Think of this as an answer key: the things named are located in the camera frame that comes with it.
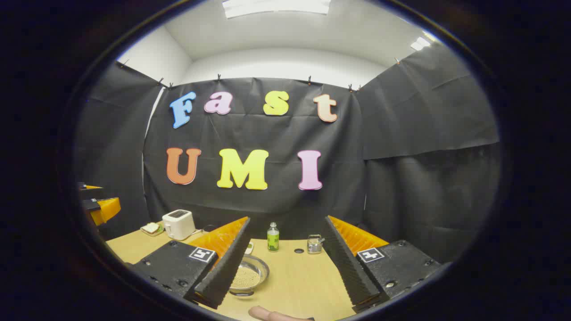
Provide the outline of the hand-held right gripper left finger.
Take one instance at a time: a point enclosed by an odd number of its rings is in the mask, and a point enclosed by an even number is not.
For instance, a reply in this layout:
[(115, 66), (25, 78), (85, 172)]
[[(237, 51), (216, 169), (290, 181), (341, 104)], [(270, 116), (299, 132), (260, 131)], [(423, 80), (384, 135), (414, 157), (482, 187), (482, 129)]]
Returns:
[(251, 239), (243, 217), (183, 243), (171, 240), (131, 268), (167, 294), (212, 309), (222, 304)]

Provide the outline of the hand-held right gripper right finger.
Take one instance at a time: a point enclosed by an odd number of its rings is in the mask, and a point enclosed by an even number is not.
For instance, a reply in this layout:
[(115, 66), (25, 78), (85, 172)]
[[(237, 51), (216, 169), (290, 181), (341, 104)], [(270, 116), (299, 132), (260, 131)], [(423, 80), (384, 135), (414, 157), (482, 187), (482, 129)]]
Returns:
[(407, 240), (390, 243), (332, 216), (322, 235), (356, 313), (406, 294), (442, 268)]

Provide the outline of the stainless steel pot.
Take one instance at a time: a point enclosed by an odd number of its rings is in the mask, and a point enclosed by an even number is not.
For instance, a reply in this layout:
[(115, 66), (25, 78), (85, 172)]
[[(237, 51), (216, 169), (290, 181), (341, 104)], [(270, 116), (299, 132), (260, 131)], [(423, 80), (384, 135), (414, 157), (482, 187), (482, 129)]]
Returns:
[(265, 280), (267, 279), (267, 277), (269, 276), (269, 267), (268, 265), (261, 259), (253, 256), (253, 255), (244, 255), (241, 263), (239, 264), (238, 267), (245, 267), (245, 268), (251, 268), (257, 272), (259, 272), (260, 276), (261, 276), (261, 281), (259, 282), (259, 284), (256, 287), (253, 288), (249, 288), (246, 290), (233, 290), (229, 288), (229, 293), (231, 295), (234, 296), (239, 296), (239, 297), (248, 297), (248, 296), (253, 296), (255, 294), (255, 290), (257, 289), (257, 287), (259, 287), (261, 284), (263, 284), (265, 282)]

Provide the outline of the pile of yellow soybeans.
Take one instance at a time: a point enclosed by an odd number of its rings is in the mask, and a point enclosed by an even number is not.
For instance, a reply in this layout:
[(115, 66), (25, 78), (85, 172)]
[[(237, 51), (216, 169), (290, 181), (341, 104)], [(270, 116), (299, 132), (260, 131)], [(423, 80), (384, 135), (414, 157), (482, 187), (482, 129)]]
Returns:
[(233, 290), (246, 290), (256, 287), (261, 281), (259, 272), (248, 268), (238, 267), (234, 280), (231, 283), (230, 289)]

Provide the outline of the green label drink bottle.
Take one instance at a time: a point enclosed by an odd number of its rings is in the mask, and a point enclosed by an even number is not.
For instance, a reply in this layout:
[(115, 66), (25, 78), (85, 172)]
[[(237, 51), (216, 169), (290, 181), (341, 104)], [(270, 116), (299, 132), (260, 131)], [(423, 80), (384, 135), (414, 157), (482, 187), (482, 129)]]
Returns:
[(267, 236), (267, 248), (270, 252), (276, 252), (279, 250), (279, 240), (280, 240), (280, 231), (277, 228), (277, 224), (275, 222), (271, 222), (269, 229), (266, 233)]

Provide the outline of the white toaster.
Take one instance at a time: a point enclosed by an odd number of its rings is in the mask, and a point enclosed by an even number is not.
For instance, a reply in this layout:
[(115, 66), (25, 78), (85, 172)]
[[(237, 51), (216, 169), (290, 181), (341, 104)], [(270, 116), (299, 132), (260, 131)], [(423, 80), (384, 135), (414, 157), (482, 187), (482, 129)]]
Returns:
[(191, 211), (174, 210), (162, 217), (163, 227), (168, 237), (182, 241), (191, 236), (197, 229)]

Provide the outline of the black backdrop cloth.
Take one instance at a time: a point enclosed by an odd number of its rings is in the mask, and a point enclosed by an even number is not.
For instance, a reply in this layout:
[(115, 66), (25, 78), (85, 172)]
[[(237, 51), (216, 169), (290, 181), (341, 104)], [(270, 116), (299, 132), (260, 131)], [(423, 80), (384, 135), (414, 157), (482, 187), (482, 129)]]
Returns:
[(80, 112), (78, 181), (120, 199), (105, 240), (177, 209), (198, 227), (241, 217), (263, 239), (331, 215), (455, 260), (482, 227), (501, 152), (491, 104), (449, 49), (412, 53), (361, 90), (235, 78), (162, 89), (110, 67)]

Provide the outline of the large ceiling light panel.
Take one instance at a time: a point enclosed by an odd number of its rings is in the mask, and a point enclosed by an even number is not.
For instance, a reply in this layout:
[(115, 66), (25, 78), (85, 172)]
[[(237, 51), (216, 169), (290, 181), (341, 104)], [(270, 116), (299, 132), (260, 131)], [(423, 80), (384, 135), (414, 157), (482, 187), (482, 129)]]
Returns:
[(331, 0), (224, 0), (228, 19), (268, 12), (303, 12), (327, 15)]

